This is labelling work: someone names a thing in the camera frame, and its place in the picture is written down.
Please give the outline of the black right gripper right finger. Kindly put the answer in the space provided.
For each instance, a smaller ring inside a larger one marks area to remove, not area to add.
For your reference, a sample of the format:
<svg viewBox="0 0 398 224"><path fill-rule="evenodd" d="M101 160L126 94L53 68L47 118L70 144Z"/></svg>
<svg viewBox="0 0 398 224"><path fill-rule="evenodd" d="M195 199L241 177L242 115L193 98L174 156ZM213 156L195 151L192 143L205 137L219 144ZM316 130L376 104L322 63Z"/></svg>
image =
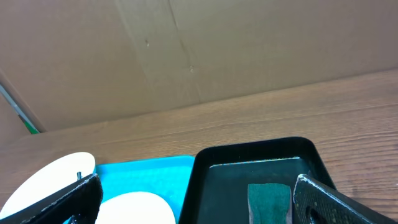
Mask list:
<svg viewBox="0 0 398 224"><path fill-rule="evenodd" d="M397 223L305 174L297 177L293 202L299 223Z"/></svg>

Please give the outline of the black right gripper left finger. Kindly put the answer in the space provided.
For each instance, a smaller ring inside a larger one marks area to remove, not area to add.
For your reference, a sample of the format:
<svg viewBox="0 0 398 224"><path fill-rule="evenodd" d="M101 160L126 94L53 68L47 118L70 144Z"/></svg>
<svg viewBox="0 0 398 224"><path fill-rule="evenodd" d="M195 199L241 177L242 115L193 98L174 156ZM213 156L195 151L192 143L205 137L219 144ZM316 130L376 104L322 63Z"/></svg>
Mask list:
<svg viewBox="0 0 398 224"><path fill-rule="evenodd" d="M1 220L1 224L94 224L103 199L98 174L90 174L37 203Z"/></svg>

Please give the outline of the light blue plate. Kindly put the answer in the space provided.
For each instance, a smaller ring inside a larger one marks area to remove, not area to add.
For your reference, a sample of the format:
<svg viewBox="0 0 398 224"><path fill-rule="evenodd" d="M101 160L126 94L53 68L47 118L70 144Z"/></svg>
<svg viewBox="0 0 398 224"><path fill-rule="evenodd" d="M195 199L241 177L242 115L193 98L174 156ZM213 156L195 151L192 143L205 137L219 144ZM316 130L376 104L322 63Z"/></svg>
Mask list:
<svg viewBox="0 0 398 224"><path fill-rule="evenodd" d="M58 192L95 171L95 158L88 152L63 156L29 177L8 198L1 210L1 218L13 215L34 203Z"/></svg>

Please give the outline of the green scrubbing sponge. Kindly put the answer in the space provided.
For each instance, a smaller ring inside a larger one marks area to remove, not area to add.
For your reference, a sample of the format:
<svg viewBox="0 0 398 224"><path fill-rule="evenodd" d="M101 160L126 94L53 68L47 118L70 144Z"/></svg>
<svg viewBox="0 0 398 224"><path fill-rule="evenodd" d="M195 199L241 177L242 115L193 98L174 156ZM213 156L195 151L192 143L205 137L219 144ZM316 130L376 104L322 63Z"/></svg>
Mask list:
<svg viewBox="0 0 398 224"><path fill-rule="evenodd" d="M292 224L292 191L288 185L248 185L250 224Z"/></svg>

